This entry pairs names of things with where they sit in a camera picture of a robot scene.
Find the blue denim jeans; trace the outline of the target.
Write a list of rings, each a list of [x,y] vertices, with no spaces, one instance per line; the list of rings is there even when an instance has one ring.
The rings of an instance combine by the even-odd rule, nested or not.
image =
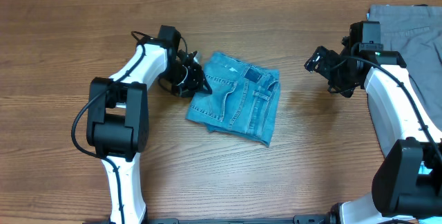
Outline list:
[[[210,132],[223,132],[271,143],[280,98],[280,72],[243,62],[224,53],[204,65],[212,94],[196,93],[186,119]]]

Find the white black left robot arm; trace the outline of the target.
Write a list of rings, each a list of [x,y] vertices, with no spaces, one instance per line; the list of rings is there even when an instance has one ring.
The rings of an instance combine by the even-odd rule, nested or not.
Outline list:
[[[180,49],[184,39],[172,26],[156,37],[133,31],[134,56],[108,78],[90,83],[86,140],[106,170],[112,210],[108,223],[147,223],[142,195],[140,156],[149,134],[148,90],[154,82],[170,82],[169,93],[193,97],[212,89],[198,63],[198,52]]]

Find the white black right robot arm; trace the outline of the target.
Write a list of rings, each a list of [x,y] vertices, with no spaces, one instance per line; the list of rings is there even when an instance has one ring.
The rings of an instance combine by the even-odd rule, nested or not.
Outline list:
[[[335,204],[325,223],[409,223],[441,216],[441,131],[414,92],[407,63],[385,50],[377,21],[352,24],[340,53],[319,46],[305,69],[328,81],[328,92],[367,94],[369,113],[384,161],[371,191]]]

